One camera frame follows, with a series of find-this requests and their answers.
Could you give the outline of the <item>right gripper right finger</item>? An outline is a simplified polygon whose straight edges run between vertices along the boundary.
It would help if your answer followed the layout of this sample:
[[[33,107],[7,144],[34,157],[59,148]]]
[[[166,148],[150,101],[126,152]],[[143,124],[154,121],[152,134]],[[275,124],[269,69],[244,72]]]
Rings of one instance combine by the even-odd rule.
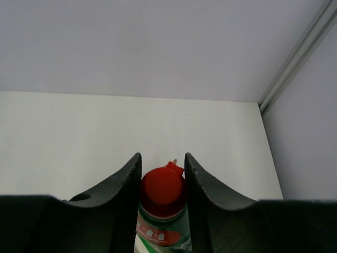
[[[250,199],[185,155],[194,252],[336,252],[336,202]]]

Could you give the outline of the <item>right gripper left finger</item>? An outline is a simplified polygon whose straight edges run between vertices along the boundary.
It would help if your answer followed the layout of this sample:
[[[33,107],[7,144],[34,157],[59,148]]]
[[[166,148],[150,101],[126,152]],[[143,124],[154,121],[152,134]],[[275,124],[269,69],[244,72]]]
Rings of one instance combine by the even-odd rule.
[[[70,200],[1,196],[1,252],[133,252],[142,157]]]

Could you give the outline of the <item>green dish soap bottle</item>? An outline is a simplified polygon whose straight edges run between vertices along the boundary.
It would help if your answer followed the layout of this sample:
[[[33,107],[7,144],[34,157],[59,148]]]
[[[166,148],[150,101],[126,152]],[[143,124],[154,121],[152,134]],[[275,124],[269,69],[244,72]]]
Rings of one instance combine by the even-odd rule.
[[[184,169],[174,159],[142,177],[134,252],[192,251]]]

